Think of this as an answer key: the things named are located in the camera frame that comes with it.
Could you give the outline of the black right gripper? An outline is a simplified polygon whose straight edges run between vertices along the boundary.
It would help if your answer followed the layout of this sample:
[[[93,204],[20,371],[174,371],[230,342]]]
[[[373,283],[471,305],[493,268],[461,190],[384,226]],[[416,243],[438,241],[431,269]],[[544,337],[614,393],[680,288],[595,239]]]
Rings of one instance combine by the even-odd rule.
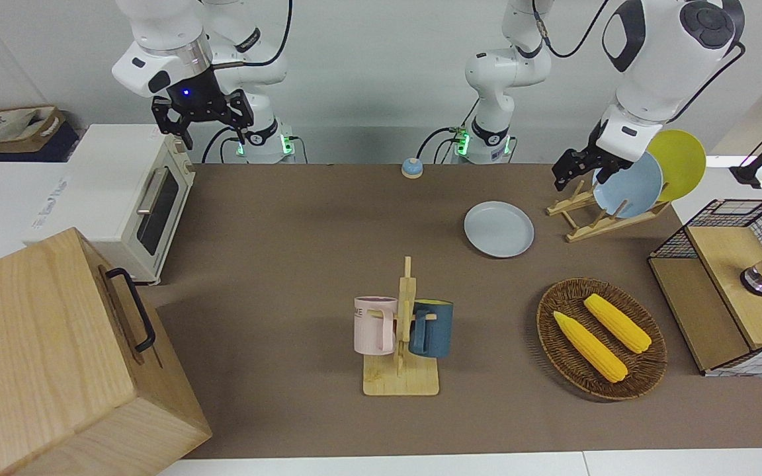
[[[160,71],[151,78],[151,91],[158,93],[163,89],[169,96],[154,95],[151,102],[152,115],[161,133],[176,136],[187,150],[193,150],[189,124],[218,121],[231,126],[239,143],[245,144],[246,132],[255,120],[250,100],[245,91],[224,93],[211,67],[173,85],[169,74]]]

